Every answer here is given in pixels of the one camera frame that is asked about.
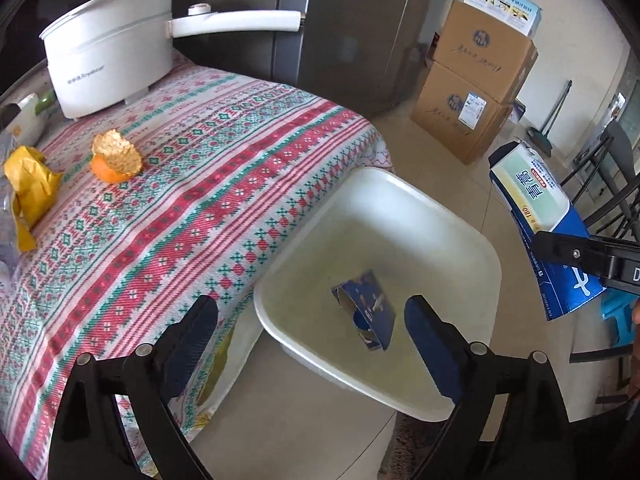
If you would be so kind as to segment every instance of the refrigerator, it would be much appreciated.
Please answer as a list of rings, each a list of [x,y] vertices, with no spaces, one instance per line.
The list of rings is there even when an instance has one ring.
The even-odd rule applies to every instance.
[[[418,38],[430,22],[432,0],[174,0],[174,15],[196,1],[213,10],[306,13],[298,34],[233,32],[174,41],[199,64],[297,86],[364,116],[415,90],[428,46],[421,48]]]

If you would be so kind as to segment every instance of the screw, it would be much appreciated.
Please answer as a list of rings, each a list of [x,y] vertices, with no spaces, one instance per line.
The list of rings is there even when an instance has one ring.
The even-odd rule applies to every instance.
[[[471,345],[469,345],[469,348],[476,355],[486,354],[486,345],[479,341],[474,341],[473,343],[471,343]]]
[[[80,354],[78,356],[78,359],[76,359],[76,363],[78,363],[80,366],[84,366],[90,360],[91,360],[91,354],[89,354],[89,352],[84,352],[83,354]]]
[[[136,348],[136,355],[138,357],[145,357],[151,354],[151,351],[154,349],[154,346],[149,343],[142,343],[142,345],[138,345]]]
[[[541,365],[546,363],[546,354],[540,350],[533,352],[532,357],[535,362],[540,363]]]

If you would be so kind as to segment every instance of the yellow wrapper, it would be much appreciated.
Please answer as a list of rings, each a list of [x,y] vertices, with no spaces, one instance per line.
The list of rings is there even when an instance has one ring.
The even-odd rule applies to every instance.
[[[62,173],[53,173],[44,165],[44,159],[35,148],[20,146],[4,163],[4,174],[15,190],[14,216],[22,252],[35,248],[28,229],[51,208],[62,178]]]

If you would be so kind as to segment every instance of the trash bin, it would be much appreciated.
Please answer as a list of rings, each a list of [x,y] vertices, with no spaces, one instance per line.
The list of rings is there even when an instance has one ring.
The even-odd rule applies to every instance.
[[[331,289],[372,269],[396,311],[386,351],[369,351]],[[453,408],[439,394],[404,326],[422,294],[468,341],[489,344],[500,262],[478,231],[429,196],[377,168],[354,170],[258,280],[258,318],[312,369],[420,420]]]

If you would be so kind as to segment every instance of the white pot handle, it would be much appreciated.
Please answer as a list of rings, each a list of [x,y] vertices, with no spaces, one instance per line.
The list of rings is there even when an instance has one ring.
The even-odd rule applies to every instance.
[[[302,13],[296,10],[238,10],[196,14],[171,20],[169,34],[172,38],[182,38],[196,34],[238,30],[297,32],[300,30],[303,18]]]

